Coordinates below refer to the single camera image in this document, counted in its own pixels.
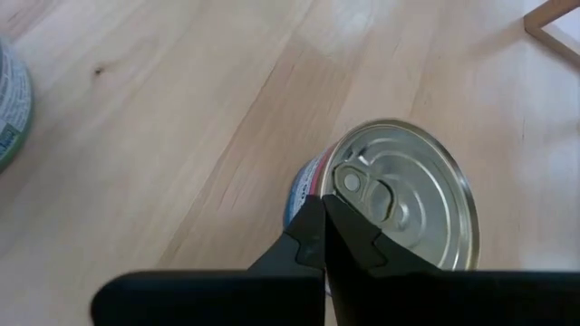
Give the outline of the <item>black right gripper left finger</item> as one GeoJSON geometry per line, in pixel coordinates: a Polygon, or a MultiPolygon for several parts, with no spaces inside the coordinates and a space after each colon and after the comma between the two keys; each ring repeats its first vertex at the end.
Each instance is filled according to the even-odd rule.
{"type": "Polygon", "coordinates": [[[322,272],[325,268],[325,207],[307,196],[278,239],[248,268],[251,272],[322,272]]]}

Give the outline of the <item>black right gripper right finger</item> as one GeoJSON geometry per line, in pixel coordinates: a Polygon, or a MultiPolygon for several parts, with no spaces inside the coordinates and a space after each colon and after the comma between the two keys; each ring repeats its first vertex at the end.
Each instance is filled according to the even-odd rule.
{"type": "Polygon", "coordinates": [[[437,272],[434,264],[397,244],[339,197],[324,196],[326,266],[330,272],[437,272]]]}

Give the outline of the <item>blue salmon can gold lid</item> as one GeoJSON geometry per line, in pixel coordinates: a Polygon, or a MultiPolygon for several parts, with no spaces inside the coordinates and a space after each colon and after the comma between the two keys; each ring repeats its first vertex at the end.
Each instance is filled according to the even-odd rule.
{"type": "Polygon", "coordinates": [[[407,121],[364,122],[305,163],[290,187],[284,226],[309,195],[338,196],[439,268],[479,263],[479,221],[466,177],[437,139],[407,121]]]}

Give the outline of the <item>wooden slatted shelf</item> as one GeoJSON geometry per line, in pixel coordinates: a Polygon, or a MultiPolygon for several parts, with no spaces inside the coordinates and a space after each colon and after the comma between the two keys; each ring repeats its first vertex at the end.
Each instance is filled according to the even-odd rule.
{"type": "Polygon", "coordinates": [[[580,40],[555,24],[580,8],[580,0],[546,0],[524,16],[525,31],[580,70],[580,40]]]}

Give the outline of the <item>green tuna can silver lid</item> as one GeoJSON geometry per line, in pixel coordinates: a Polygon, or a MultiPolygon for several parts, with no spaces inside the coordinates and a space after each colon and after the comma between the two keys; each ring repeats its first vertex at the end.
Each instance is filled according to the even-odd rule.
{"type": "Polygon", "coordinates": [[[0,173],[24,145],[33,116],[33,85],[26,64],[0,38],[0,173]]]}

